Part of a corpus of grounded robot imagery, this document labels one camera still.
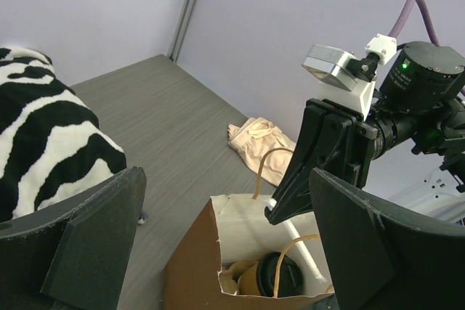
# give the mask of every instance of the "white stick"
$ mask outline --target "white stick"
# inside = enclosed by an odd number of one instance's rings
[[[275,199],[266,200],[265,204],[270,209],[270,211],[272,211],[273,208],[276,206],[276,200]],[[300,237],[299,232],[297,231],[296,227],[294,226],[294,224],[291,222],[290,219],[288,219],[287,221],[284,221],[283,225],[286,228],[286,230],[289,232],[290,236],[292,237],[292,240],[298,239]],[[299,252],[301,253],[305,262],[310,267],[310,270],[312,271],[315,279],[317,279],[320,283],[326,283],[328,280],[321,274],[320,270],[318,269],[317,264],[315,263],[315,260],[313,259],[312,255],[308,251],[308,248],[304,244],[304,242],[299,241],[295,244],[295,246],[299,249]]]

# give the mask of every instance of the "white plastic object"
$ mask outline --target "white plastic object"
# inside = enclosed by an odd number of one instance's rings
[[[379,65],[387,64],[397,52],[397,39],[391,36],[376,34],[365,46],[365,53],[377,54],[380,58]]]
[[[270,211],[272,211],[273,208],[275,208],[276,206],[276,200],[275,199],[265,200],[265,205],[268,207]],[[290,219],[284,221],[283,226],[286,228],[286,230],[290,234],[292,240],[295,240],[301,237],[296,227],[292,224]],[[320,283],[327,282],[328,280],[321,274],[320,270],[318,269],[317,264],[315,263],[315,260],[313,259],[312,255],[308,251],[307,246],[304,244],[304,242],[303,241],[296,242],[295,246],[299,249],[299,252],[301,253],[305,262],[312,270],[312,273],[315,279],[317,279]]]
[[[457,191],[458,184],[448,171],[437,168],[388,200],[425,216],[456,223],[465,217],[465,193]]]
[[[354,110],[363,115],[363,121],[370,112],[371,101],[375,90],[375,81],[367,82],[361,79],[356,80],[353,90],[347,91],[339,87],[320,82],[318,88],[318,99],[335,102],[338,105]]]

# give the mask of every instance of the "metal strip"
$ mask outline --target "metal strip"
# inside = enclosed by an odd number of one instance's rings
[[[196,0],[185,0],[184,5],[182,6],[176,32],[174,32],[174,38],[167,55],[168,58],[174,62],[177,61],[179,52],[181,51],[182,43],[187,32],[187,26],[189,25],[190,17],[194,10],[195,1]]]

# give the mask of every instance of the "rope handle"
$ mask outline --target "rope handle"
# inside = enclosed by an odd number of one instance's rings
[[[273,153],[273,152],[275,152],[277,150],[285,150],[286,152],[294,153],[292,150],[290,150],[288,148],[279,147],[279,148],[268,150],[263,155],[262,159],[260,160],[259,171],[256,174],[256,186],[255,186],[254,196],[252,197],[253,200],[256,200],[258,198],[258,196],[260,195],[260,188],[261,188],[261,185],[262,185],[262,172],[263,172],[264,162],[268,158],[268,155],[270,155],[271,153]]]
[[[286,256],[286,253],[291,249],[292,246],[294,246],[298,242],[305,241],[305,240],[319,240],[319,239],[320,239],[320,235],[318,235],[318,234],[305,235],[305,236],[297,237],[296,239],[290,241],[290,243],[288,243],[284,247],[283,251],[281,252],[281,254],[279,256],[278,263],[276,264],[275,286],[273,288],[273,298],[278,297],[279,281],[280,281],[279,279],[280,279],[280,273],[281,273],[281,264],[283,263],[284,257]],[[333,284],[329,285],[329,287],[326,288],[325,293],[329,293],[332,289],[333,289]]]

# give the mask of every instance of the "black lid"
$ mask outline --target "black lid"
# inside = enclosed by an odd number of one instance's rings
[[[281,253],[271,252],[260,259],[256,268],[256,283],[260,293],[265,297],[273,297],[275,286],[276,266]],[[302,295],[304,275],[297,264],[285,256],[280,270],[278,297],[292,297]]]

